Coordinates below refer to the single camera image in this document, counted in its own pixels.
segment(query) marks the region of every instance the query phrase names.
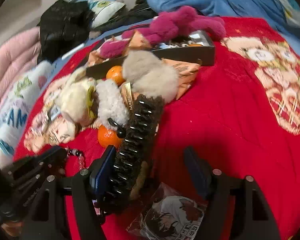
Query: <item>magenta plush toy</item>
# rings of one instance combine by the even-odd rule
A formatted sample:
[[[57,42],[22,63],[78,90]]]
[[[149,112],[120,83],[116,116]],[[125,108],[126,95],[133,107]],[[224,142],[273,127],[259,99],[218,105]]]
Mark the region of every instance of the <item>magenta plush toy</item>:
[[[182,6],[174,12],[162,12],[147,28],[127,30],[122,34],[123,39],[131,38],[138,30],[152,46],[169,41],[177,36],[188,36],[197,30],[205,30],[213,40],[226,36],[223,19],[198,15],[190,6]],[[127,45],[126,41],[107,41],[100,48],[102,58],[120,56]]]

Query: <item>blue blanket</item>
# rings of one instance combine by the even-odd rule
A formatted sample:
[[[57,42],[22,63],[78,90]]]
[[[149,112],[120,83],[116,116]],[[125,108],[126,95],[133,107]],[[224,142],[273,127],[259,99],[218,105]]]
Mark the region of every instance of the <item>blue blanket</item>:
[[[259,17],[275,30],[300,42],[300,28],[289,26],[279,0],[148,0],[156,12],[190,5],[207,16]]]

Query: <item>blue gripper pad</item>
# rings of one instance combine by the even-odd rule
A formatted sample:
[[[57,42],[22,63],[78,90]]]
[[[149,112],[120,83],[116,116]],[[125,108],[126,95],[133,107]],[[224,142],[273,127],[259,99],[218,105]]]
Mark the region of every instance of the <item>blue gripper pad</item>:
[[[89,167],[89,170],[91,170],[90,186],[97,200],[108,190],[109,177],[113,170],[116,152],[116,148],[109,145],[102,157],[94,160]]]
[[[184,150],[184,162],[190,173],[191,180],[197,193],[207,199],[210,194],[211,167],[207,161],[200,159],[192,147]]]

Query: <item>orange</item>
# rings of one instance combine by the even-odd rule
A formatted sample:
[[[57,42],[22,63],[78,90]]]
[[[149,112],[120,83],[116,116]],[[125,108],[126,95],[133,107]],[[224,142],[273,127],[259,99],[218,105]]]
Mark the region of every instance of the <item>orange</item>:
[[[118,148],[122,139],[118,138],[117,133],[114,130],[107,129],[101,125],[98,129],[98,141],[104,148],[107,148],[108,145],[113,145]]]
[[[201,45],[201,44],[189,44],[188,45],[189,47],[203,47],[203,45]]]
[[[122,67],[113,66],[110,68],[106,75],[106,79],[109,78],[111,78],[118,86],[125,82],[125,79],[122,76]]]

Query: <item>plush toy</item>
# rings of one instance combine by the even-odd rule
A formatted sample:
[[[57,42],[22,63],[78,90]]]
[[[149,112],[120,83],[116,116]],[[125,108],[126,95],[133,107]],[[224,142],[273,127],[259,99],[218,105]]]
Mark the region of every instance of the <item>plush toy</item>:
[[[95,120],[108,129],[116,130],[116,127],[109,125],[108,118],[125,125],[128,110],[116,83],[112,79],[96,81],[86,77],[85,73],[85,67],[74,71],[56,99],[62,116],[82,127],[89,126]]]
[[[95,115],[89,113],[87,102],[88,90],[90,87],[94,88],[97,82],[93,78],[85,77],[85,73],[85,67],[74,71],[55,102],[65,119],[79,123],[82,127],[90,125],[96,118]]]
[[[122,34],[124,41],[107,41],[100,48],[102,58],[120,56],[124,51],[127,39],[138,30],[151,45],[169,41],[177,36],[188,36],[197,30],[205,30],[213,40],[226,36],[224,21],[219,17],[198,15],[190,6],[182,6],[174,12],[162,12],[147,28],[127,30]]]
[[[122,73],[132,83],[134,93],[146,97],[161,96],[171,102],[178,91],[178,73],[149,51],[131,50],[122,64]]]

